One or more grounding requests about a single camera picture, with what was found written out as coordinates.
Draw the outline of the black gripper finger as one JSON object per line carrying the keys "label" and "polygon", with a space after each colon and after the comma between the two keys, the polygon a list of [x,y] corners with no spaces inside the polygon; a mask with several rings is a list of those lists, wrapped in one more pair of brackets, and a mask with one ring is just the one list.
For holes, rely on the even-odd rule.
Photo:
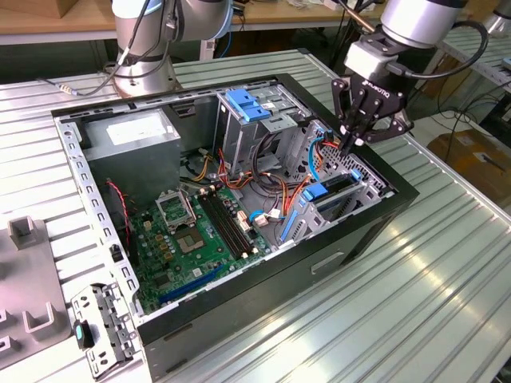
{"label": "black gripper finger", "polygon": [[389,140],[410,131],[414,127],[414,124],[408,120],[405,110],[401,109],[390,113],[392,118],[387,128],[374,129],[379,117],[383,115],[383,105],[381,99],[376,99],[365,111],[364,117],[358,122],[353,131],[354,146]]}
{"label": "black gripper finger", "polygon": [[362,84],[363,77],[339,77],[331,82],[335,115],[339,119],[341,145],[339,149],[347,155],[358,138],[358,125],[362,122],[362,103],[368,91]]}

